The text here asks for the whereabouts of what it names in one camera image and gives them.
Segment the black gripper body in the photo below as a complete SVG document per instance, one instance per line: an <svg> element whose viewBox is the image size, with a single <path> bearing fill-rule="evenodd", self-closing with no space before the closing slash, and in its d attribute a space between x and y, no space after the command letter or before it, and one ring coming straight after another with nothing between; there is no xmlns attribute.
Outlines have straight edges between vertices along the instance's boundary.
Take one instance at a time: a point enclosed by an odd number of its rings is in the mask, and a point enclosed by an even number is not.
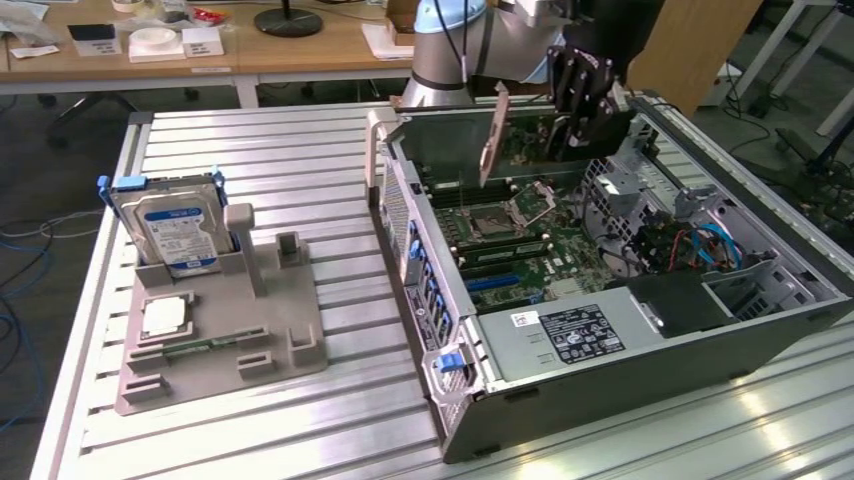
<svg viewBox="0 0 854 480"><path fill-rule="evenodd" d="M626 76L646 47L663 4L663 0L570 1L573 23L563 28L567 47L610 59L615 74Z"/></svg>

